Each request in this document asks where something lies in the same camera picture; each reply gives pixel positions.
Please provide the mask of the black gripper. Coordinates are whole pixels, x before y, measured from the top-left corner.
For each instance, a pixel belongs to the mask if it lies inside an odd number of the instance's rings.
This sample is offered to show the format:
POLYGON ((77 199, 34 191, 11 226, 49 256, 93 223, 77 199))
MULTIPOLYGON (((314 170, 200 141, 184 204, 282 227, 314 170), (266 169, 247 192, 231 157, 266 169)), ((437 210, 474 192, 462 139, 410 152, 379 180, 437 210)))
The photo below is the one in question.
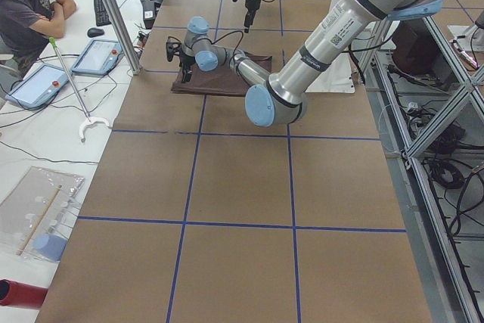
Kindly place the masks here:
POLYGON ((260 8, 260 0, 245 0, 245 7, 247 13, 244 18, 244 32, 248 33, 253 25, 253 17, 260 8))
POLYGON ((181 82, 186 83, 191 80, 192 66, 195 64, 195 58, 189 55, 183 48, 180 48, 178 52, 179 66, 181 67, 181 82))

